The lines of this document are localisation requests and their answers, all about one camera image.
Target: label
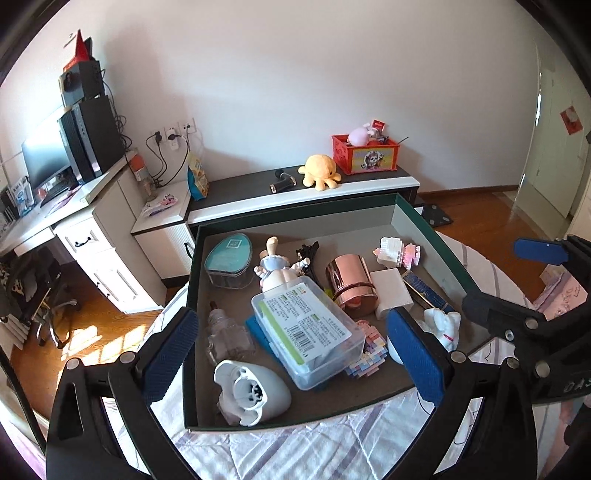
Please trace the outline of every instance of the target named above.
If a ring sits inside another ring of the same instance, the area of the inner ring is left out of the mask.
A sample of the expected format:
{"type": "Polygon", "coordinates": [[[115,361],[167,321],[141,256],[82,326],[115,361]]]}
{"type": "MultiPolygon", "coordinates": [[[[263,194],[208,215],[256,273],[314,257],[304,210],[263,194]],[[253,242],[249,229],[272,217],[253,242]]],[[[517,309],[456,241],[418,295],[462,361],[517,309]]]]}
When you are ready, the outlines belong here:
{"type": "Polygon", "coordinates": [[[261,300],[263,315],[298,365],[325,355],[351,332],[304,284],[261,300]]]}

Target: rose gold pen holder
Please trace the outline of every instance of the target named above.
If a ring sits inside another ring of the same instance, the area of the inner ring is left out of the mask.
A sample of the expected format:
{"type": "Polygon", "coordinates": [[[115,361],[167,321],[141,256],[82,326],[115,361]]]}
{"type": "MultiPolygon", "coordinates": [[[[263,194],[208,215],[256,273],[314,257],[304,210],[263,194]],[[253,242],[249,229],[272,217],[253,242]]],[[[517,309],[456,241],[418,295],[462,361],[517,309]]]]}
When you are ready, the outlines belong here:
{"type": "Polygon", "coordinates": [[[326,267],[326,277],[334,291],[333,301],[351,318],[368,315],[378,306],[378,295],[362,256],[335,258],[326,267]]]}

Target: small black object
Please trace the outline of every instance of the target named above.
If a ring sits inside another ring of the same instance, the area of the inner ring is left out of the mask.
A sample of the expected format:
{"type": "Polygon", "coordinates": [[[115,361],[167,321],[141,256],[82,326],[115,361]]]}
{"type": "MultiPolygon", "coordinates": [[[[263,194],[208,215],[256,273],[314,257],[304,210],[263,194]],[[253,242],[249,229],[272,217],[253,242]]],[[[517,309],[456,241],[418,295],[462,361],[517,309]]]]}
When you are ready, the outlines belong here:
{"type": "Polygon", "coordinates": [[[437,205],[426,204],[423,207],[423,213],[421,216],[433,228],[453,223],[451,217],[441,210],[437,205]]]}
{"type": "Polygon", "coordinates": [[[312,245],[302,244],[301,248],[296,250],[295,253],[297,254],[297,259],[299,261],[302,261],[305,258],[310,259],[310,265],[302,268],[302,271],[306,277],[310,277],[312,281],[316,283],[316,285],[318,285],[320,288],[323,288],[322,285],[320,285],[320,282],[318,282],[318,278],[316,277],[314,269],[312,268],[312,265],[314,264],[314,257],[316,256],[316,252],[319,248],[320,244],[318,242],[314,242],[312,245]]]}
{"type": "Polygon", "coordinates": [[[297,184],[296,179],[288,173],[285,173],[285,171],[281,168],[275,170],[275,177],[277,177],[279,181],[271,183],[271,185],[269,185],[271,193],[283,192],[285,190],[295,187],[297,184]]]}

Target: white ceramic figurine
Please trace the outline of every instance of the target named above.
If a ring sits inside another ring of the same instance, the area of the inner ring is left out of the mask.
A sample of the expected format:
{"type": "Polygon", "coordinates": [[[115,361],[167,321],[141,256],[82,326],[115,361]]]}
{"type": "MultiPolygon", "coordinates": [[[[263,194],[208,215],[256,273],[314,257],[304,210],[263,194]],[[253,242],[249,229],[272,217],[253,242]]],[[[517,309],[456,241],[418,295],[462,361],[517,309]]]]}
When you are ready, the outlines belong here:
{"type": "Polygon", "coordinates": [[[261,278],[263,291],[295,280],[302,275],[302,268],[310,265],[310,259],[305,258],[290,266],[290,260],[287,257],[275,253],[278,243],[276,236],[267,240],[267,249],[261,252],[261,264],[255,267],[255,274],[261,278]]]}

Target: power cord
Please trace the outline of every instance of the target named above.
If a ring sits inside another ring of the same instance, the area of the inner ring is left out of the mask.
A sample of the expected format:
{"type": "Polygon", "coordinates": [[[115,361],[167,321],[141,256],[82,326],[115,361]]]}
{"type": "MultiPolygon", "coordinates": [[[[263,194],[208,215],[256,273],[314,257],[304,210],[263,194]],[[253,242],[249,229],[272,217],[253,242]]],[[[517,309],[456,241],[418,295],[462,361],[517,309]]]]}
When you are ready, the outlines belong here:
{"type": "Polygon", "coordinates": [[[111,87],[109,86],[109,84],[105,81],[105,73],[106,73],[106,69],[102,70],[102,76],[103,76],[103,83],[105,84],[105,86],[107,87],[107,90],[109,91],[109,103],[111,104],[111,108],[113,109],[113,113],[114,113],[114,118],[115,118],[115,126],[117,127],[117,131],[119,132],[119,136],[121,137],[121,142],[123,143],[124,149],[126,152],[128,152],[131,148],[131,145],[133,144],[133,140],[131,140],[130,137],[128,137],[127,135],[125,135],[123,133],[123,128],[125,127],[125,124],[127,123],[127,117],[125,115],[120,115],[117,113],[117,107],[115,106],[115,98],[113,96],[113,91],[111,90],[111,87]]]}
{"type": "Polygon", "coordinates": [[[160,150],[160,143],[161,142],[162,142],[162,134],[160,133],[160,131],[157,131],[155,134],[150,135],[145,140],[146,147],[148,147],[148,149],[150,149],[150,151],[154,154],[154,156],[160,160],[160,164],[161,164],[160,169],[158,170],[158,173],[156,175],[150,174],[150,176],[152,177],[152,180],[154,181],[154,183],[156,185],[156,188],[161,187],[161,182],[159,181],[159,179],[162,177],[164,172],[166,172],[166,170],[168,169],[168,164],[166,163],[166,160],[164,159],[164,156],[162,155],[162,151],[160,150]],[[156,153],[152,147],[150,147],[150,144],[148,143],[148,140],[150,138],[155,139],[156,145],[158,146],[158,151],[160,152],[160,155],[158,153],[156,153]]]}
{"type": "Polygon", "coordinates": [[[175,138],[178,138],[178,137],[180,137],[183,140],[185,140],[185,143],[187,144],[187,151],[185,152],[185,156],[183,158],[183,162],[181,163],[181,166],[178,168],[177,172],[172,176],[172,178],[168,182],[166,182],[165,184],[162,185],[163,187],[165,187],[166,185],[168,185],[170,182],[172,182],[176,178],[176,176],[178,175],[178,173],[183,168],[184,163],[187,161],[187,156],[189,154],[189,140],[186,137],[184,137],[183,135],[176,135],[176,134],[170,134],[168,136],[168,139],[169,140],[174,140],[175,138]]]}

